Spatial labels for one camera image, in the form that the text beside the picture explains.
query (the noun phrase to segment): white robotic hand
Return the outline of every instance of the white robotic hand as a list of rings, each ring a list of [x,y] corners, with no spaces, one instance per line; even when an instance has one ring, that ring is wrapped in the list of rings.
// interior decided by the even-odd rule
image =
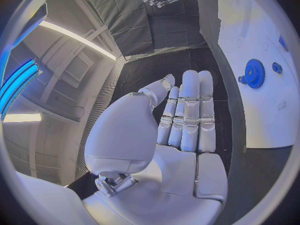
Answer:
[[[142,171],[153,159],[158,126],[152,111],[174,84],[169,74],[121,97],[93,126],[85,145],[85,164],[99,176],[96,185],[108,197],[134,185],[130,174]]]

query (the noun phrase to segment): fluorescent light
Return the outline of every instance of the fluorescent light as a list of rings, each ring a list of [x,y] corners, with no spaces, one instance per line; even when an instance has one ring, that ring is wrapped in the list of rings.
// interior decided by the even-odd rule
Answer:
[[[4,123],[39,122],[41,114],[7,114]]]
[[[49,29],[53,29],[53,30],[55,30],[57,32],[60,32],[62,34],[65,34],[65,35],[67,35],[67,36],[69,36],[73,39],[76,39],[77,41],[82,42],[83,44],[97,50],[98,52],[108,56],[109,58],[111,58],[115,61],[117,60],[117,58],[114,55],[110,54],[108,51],[105,51],[103,48],[97,46],[96,44],[90,42],[89,40],[83,38],[82,36],[79,36],[79,35],[75,34],[74,32],[71,32],[71,31],[69,31],[69,30],[67,30],[67,29],[65,29],[61,26],[57,26],[57,25],[55,25],[51,22],[47,22],[47,21],[42,21],[39,25],[41,25],[43,27],[46,27],[46,28],[49,28]]]

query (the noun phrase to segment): black mat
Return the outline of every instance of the black mat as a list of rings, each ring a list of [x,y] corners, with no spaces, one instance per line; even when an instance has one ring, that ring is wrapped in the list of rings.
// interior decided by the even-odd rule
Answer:
[[[215,110],[216,153],[229,173],[232,156],[232,120],[228,108],[227,91],[216,60],[209,48],[195,48],[170,52],[134,60],[126,63],[116,84],[111,103],[122,96],[137,92],[144,86],[162,79],[168,74],[175,77],[175,85],[182,84],[183,73],[187,70],[210,71],[213,79]],[[163,115],[167,100],[153,111],[157,124]]]

